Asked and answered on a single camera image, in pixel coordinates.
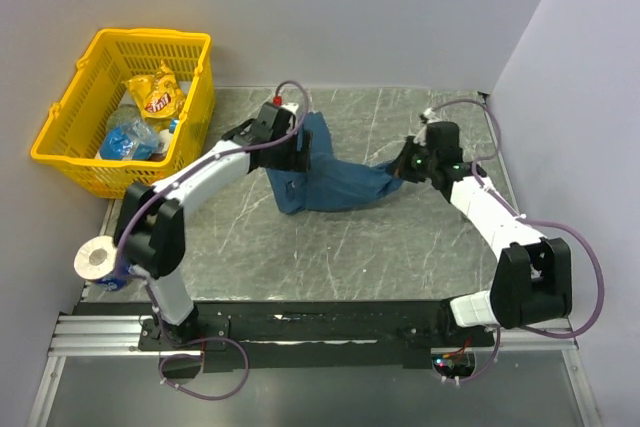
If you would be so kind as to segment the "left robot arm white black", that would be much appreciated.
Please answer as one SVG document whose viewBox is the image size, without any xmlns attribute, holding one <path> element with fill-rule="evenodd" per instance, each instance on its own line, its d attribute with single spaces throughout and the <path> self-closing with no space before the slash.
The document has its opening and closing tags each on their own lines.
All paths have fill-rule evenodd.
<svg viewBox="0 0 640 427">
<path fill-rule="evenodd" d="M 219 190 L 256 169 L 307 171 L 312 135 L 303 123 L 308 112 L 308 104 L 266 102 L 256 117 L 225 132 L 177 173 L 127 188 L 113 238 L 114 271 L 144 283 L 162 336 L 174 348 L 188 348 L 202 332 L 179 272 L 186 220 Z"/>
</svg>

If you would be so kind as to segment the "blue t-shirt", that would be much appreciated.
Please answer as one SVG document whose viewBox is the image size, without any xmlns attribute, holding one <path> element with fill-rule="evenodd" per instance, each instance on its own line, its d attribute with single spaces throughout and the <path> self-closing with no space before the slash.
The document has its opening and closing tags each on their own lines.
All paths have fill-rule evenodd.
<svg viewBox="0 0 640 427">
<path fill-rule="evenodd" d="M 312 133 L 310 170 L 266 171 L 281 213 L 347 211 L 381 200 L 403 185 L 403 180 L 391 173 L 390 161 L 369 166 L 338 159 L 322 113 L 308 114 L 304 129 Z"/>
</svg>

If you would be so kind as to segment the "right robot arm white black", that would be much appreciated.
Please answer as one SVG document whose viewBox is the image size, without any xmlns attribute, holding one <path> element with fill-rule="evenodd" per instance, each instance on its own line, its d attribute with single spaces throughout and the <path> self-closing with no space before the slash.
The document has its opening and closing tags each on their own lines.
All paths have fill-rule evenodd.
<svg viewBox="0 0 640 427">
<path fill-rule="evenodd" d="M 456 123 L 429 123 L 417 136 L 408 136 L 390 171 L 407 182 L 430 182 L 475 227 L 497 260 L 489 289 L 445 302 L 446 315 L 437 321 L 444 343 L 461 344 L 476 326 L 522 328 L 570 314 L 570 247 L 527 226 L 481 165 L 463 159 Z"/>
</svg>

